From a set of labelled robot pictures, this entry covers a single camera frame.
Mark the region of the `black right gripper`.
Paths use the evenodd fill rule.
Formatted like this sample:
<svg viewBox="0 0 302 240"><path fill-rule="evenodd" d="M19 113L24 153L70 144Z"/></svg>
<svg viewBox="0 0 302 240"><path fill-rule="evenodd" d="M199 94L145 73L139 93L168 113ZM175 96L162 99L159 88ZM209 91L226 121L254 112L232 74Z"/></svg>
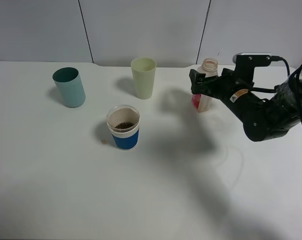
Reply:
<svg viewBox="0 0 302 240"><path fill-rule="evenodd" d="M194 95L206 95L220 100L225 105L233 104L231 97L239 90L251 89L254 86L253 78L242 79L234 70L223 68L221 75L206 76L195 69L189 72L191 92Z"/></svg>

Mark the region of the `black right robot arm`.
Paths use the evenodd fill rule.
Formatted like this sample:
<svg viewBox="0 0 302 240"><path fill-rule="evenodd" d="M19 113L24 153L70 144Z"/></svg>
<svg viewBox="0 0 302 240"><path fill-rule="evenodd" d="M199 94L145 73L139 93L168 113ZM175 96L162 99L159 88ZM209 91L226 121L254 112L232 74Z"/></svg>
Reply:
<svg viewBox="0 0 302 240"><path fill-rule="evenodd" d="M267 67L279 56L237 54L235 69L224 68L221 76L207 77L191 69L191 91L220 100L243 124L246 136L254 141L283 137L302 122L302 65L274 89L254 87L254 70Z"/></svg>

